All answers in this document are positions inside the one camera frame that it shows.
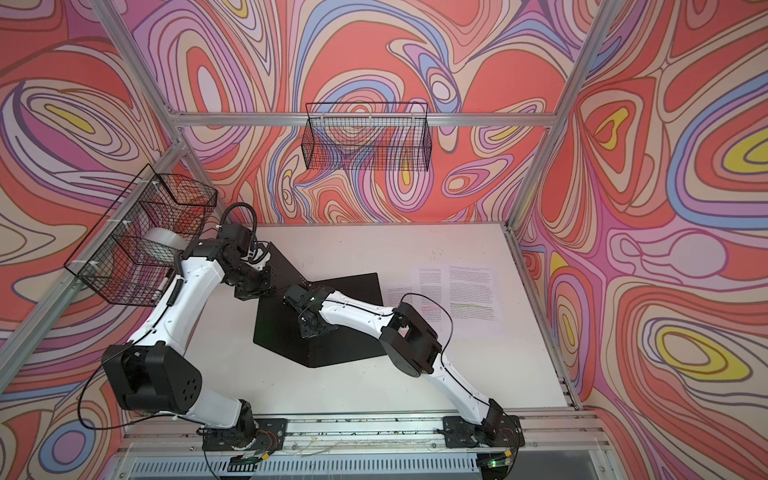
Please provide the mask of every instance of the wire basket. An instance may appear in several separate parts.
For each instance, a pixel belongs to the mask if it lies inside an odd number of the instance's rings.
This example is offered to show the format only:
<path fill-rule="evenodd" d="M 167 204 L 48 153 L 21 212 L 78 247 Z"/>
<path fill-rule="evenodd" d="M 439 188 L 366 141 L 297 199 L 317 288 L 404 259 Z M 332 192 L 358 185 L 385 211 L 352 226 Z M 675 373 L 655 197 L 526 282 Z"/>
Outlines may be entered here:
<path fill-rule="evenodd" d="M 306 104 L 307 170 L 428 171 L 432 133 L 423 102 Z"/>
<path fill-rule="evenodd" d="M 179 250 L 144 236 L 160 227 L 187 242 L 196 240 L 217 197 L 215 188 L 184 175 L 154 174 L 123 218 L 108 220 L 116 223 L 114 229 L 91 257 L 71 262 L 73 252 L 65 268 L 109 303 L 155 306 L 176 275 L 174 255 Z"/>

